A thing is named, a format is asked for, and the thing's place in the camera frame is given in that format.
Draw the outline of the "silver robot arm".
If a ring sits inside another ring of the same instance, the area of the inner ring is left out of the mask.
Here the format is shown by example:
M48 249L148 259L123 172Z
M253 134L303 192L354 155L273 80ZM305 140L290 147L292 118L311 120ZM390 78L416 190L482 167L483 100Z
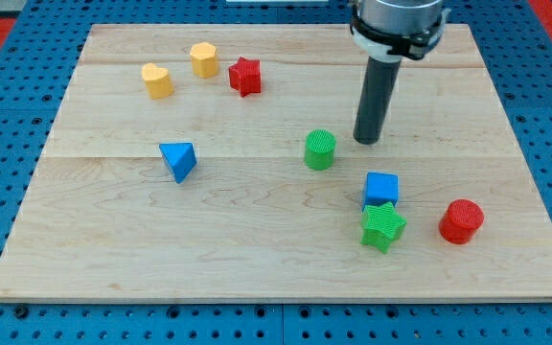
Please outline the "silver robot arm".
M350 31L374 60L420 60L440 42L449 15L443 0L357 0Z

